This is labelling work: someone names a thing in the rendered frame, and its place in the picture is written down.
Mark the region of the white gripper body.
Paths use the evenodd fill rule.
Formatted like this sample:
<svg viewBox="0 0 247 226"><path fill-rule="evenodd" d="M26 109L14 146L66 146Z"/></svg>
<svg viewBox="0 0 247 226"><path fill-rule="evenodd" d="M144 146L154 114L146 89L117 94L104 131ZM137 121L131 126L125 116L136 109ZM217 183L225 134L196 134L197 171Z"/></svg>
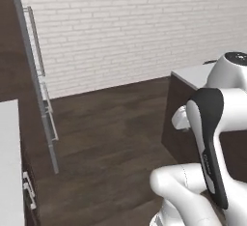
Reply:
<svg viewBox="0 0 247 226"><path fill-rule="evenodd" d="M189 130L191 128L186 114L186 106L177 109L172 117L173 127L177 130Z"/></svg>

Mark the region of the dark brown island cabinet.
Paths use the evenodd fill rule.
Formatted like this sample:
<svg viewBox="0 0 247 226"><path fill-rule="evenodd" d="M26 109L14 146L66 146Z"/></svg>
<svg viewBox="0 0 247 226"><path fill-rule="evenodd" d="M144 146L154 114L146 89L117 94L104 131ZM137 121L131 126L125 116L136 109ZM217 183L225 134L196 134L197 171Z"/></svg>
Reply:
<svg viewBox="0 0 247 226"><path fill-rule="evenodd" d="M181 79L170 76L161 143L178 163L200 161L193 132L175 129L172 124L176 110L194 92L195 89ZM247 183L247 130L223 132L220 140L230 175Z"/></svg>

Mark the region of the grey fridge with brown side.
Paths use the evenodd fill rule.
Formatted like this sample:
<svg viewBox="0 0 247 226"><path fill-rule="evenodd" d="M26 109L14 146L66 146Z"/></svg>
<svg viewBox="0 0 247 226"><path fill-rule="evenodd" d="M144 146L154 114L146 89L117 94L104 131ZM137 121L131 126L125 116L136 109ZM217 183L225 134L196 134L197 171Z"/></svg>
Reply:
<svg viewBox="0 0 247 226"><path fill-rule="evenodd" d="M0 0L0 100L19 103L22 148L35 177L58 172L21 0Z"/></svg>

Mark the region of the dark brown counter cabinet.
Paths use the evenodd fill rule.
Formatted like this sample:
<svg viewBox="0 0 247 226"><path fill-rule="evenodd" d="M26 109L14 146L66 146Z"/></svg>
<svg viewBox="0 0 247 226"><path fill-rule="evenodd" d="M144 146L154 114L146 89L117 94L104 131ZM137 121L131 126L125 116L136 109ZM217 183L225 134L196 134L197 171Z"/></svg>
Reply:
<svg viewBox="0 0 247 226"><path fill-rule="evenodd" d="M29 160L29 156L28 156L27 149L24 144L23 138L20 138L20 152L21 152L21 166L22 166L22 183L23 184L27 183L27 181L23 179L23 172L27 171L31 179L34 191L35 191L34 199L37 205L37 208L35 210L31 210L30 208L31 200L30 200L28 191L23 189L25 226L41 226L39 203L38 203L38 193L37 193L35 176L34 176L31 161Z"/></svg>

